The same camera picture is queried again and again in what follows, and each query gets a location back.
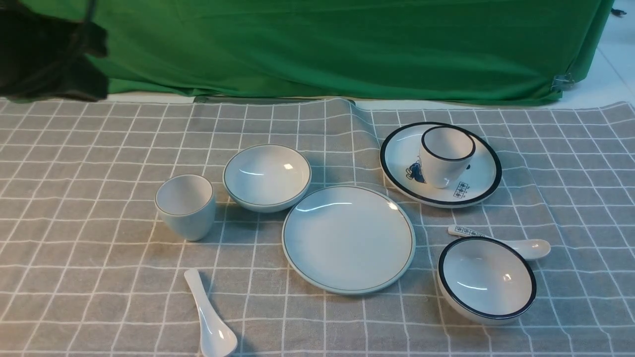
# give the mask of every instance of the green backdrop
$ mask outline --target green backdrop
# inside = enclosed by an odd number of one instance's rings
[[[80,19],[85,0],[23,0]],[[613,0],[100,0],[110,92],[557,100]]]

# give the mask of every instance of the white spoon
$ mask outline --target white spoon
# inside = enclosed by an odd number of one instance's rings
[[[225,325],[211,306],[198,270],[189,269],[184,276],[190,290],[192,290],[199,320],[201,320],[201,352],[203,356],[226,357],[232,354],[238,346],[236,334]]]
[[[459,237],[486,237],[491,238],[499,242],[503,242],[506,245],[509,245],[512,249],[514,249],[522,258],[525,260],[536,260],[540,258],[544,258],[551,252],[551,245],[548,241],[544,239],[527,239],[524,241],[504,241],[501,239],[496,239],[492,237],[488,237],[485,234],[478,233],[472,229],[467,227],[457,226],[453,224],[448,226],[448,233],[453,236]]]

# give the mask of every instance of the gray plaid tablecloth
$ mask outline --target gray plaid tablecloth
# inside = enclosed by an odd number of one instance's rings
[[[483,204],[422,206],[386,182],[382,140],[442,121],[482,135],[504,167]],[[286,212],[239,208],[222,170],[277,143],[311,162],[311,189],[388,194],[417,232],[412,267],[366,297],[324,293],[292,271]],[[635,113],[361,111],[333,99],[286,105],[0,101],[0,356],[194,356],[199,325],[183,272],[198,268],[239,336],[238,355],[604,356],[635,353]],[[179,173],[213,182],[210,235],[186,243],[157,220],[154,192]],[[538,297],[515,324],[473,325],[434,280],[449,224],[542,238]]]

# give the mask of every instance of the blue illustration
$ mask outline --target blue illustration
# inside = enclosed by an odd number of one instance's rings
[[[418,159],[416,163],[410,165],[409,168],[406,169],[406,178],[408,180],[414,179],[417,182],[425,183],[424,174],[421,173],[421,159]]]

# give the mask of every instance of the cup with black rim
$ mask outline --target cup with black rim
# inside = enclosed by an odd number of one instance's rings
[[[214,223],[214,188],[200,175],[179,175],[167,180],[157,190],[154,204],[163,222],[188,241],[205,237]]]
[[[461,176],[476,151],[474,139],[456,126],[434,126],[421,136],[419,158],[424,179],[444,189]]]

